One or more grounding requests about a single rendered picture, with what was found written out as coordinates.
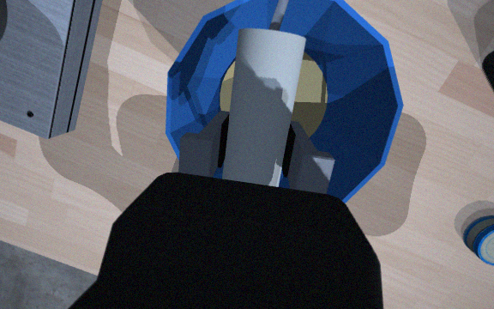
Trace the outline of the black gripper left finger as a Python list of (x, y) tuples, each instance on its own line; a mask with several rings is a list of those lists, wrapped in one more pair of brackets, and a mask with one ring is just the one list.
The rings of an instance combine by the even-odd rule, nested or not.
[(229, 112), (219, 111), (199, 134), (180, 137), (179, 173), (213, 177), (226, 155)]

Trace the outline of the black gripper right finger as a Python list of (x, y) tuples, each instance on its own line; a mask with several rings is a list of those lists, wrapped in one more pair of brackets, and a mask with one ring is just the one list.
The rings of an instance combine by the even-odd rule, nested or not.
[(327, 194), (335, 159), (317, 151), (298, 121), (291, 121), (282, 172), (290, 189)]

